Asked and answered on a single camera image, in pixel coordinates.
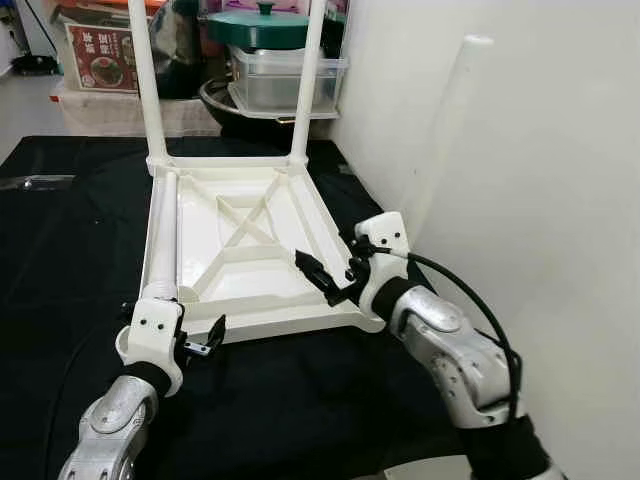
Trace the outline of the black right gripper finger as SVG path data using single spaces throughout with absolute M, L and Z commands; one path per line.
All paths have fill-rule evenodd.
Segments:
M 339 287 L 333 276 L 325 270 L 323 262 L 311 253 L 305 251 L 294 251 L 294 266 L 308 283 L 314 285 L 317 291 L 323 294 L 328 305 L 338 305 L 343 302 L 343 289 Z

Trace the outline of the white plastic children tabletop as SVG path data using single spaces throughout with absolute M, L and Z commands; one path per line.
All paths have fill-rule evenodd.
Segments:
M 305 165 L 287 156 L 173 157 L 178 187 L 178 297 L 182 329 L 202 342 L 227 315 L 229 343 L 385 324 L 349 302 L 329 305 L 294 266 L 301 250 L 330 274 L 349 251 Z

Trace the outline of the white plastic table leg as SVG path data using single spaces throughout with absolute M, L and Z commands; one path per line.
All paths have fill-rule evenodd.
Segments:
M 413 180 L 404 192 L 406 233 L 412 241 L 422 237 L 421 229 L 428 219 L 438 183 L 454 156 L 454 147 L 462 136 L 470 104 L 476 96 L 477 82 L 488 64 L 494 45 L 495 40 L 490 36 L 462 37 L 460 50 L 431 116 L 428 143 L 422 161 L 413 169 Z
M 308 23 L 305 45 L 303 45 L 300 90 L 298 90 L 298 102 L 294 111 L 291 151 L 287 155 L 288 164 L 291 166 L 307 163 L 306 148 L 308 136 L 310 136 L 312 113 L 314 113 L 314 93 L 321 58 L 325 13 L 326 0 L 308 0 Z
M 141 298 L 174 300 L 178 297 L 178 187 L 175 170 L 161 169 L 155 175 L 148 210 Z
M 131 38 L 134 45 L 134 68 L 138 81 L 138 95 L 142 111 L 143 134 L 145 134 L 148 164 L 170 166 L 173 156 L 166 148 L 163 129 L 163 110 L 157 93 L 154 58 L 145 0 L 127 0 Z

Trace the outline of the black tablecloth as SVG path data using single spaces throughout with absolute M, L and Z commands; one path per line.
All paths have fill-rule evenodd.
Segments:
M 150 175 L 141 138 L 28 136 L 0 178 L 0 480 L 54 480 L 81 415 L 122 372 L 113 346 L 137 300 Z M 228 343 L 161 401 L 140 480 L 349 480 L 465 454 L 428 370 L 355 328 Z

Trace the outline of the black wok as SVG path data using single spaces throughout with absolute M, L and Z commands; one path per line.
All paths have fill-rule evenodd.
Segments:
M 220 136 L 239 140 L 288 143 L 294 133 L 292 116 L 284 118 L 256 118 L 238 109 L 228 91 L 225 79 L 209 79 L 200 87 L 198 97 L 221 127 Z

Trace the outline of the clear plastic bin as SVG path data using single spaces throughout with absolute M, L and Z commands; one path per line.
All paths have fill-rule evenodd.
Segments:
M 229 46 L 228 52 L 232 73 L 228 90 L 242 113 L 253 118 L 296 114 L 305 50 Z M 338 118 L 339 88 L 348 67 L 344 58 L 319 59 L 312 119 Z

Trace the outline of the clear tape strip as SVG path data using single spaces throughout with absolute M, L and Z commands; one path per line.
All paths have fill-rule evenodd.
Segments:
M 58 191 L 76 182 L 76 175 L 35 174 L 0 178 L 0 191 Z

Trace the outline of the beige cloth cover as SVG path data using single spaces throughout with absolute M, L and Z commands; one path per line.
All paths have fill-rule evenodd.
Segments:
M 58 106 L 65 128 L 73 136 L 143 137 L 145 122 L 136 93 L 68 90 L 52 87 L 50 99 Z M 160 102 L 166 137 L 218 136 L 221 127 L 200 99 Z

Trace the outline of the dark green pot lid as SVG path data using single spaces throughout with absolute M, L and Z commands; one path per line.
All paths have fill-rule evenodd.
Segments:
M 207 17 L 207 27 L 219 44 L 244 50 L 303 49 L 312 5 L 324 10 L 320 24 L 323 55 L 338 58 L 349 0 L 224 0 L 223 9 Z

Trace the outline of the black dustpan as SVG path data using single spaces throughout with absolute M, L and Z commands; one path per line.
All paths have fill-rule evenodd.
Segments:
M 52 56 L 26 54 L 10 60 L 10 72 L 14 76 L 56 76 L 60 68 Z

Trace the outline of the storage box with orange lid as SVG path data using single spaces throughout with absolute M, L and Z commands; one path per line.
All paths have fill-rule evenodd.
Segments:
M 47 28 L 52 44 L 58 51 L 61 73 L 70 90 L 76 90 L 68 73 L 72 54 L 64 31 L 65 24 L 116 27 L 131 31 L 127 0 L 46 0 L 46 5 Z

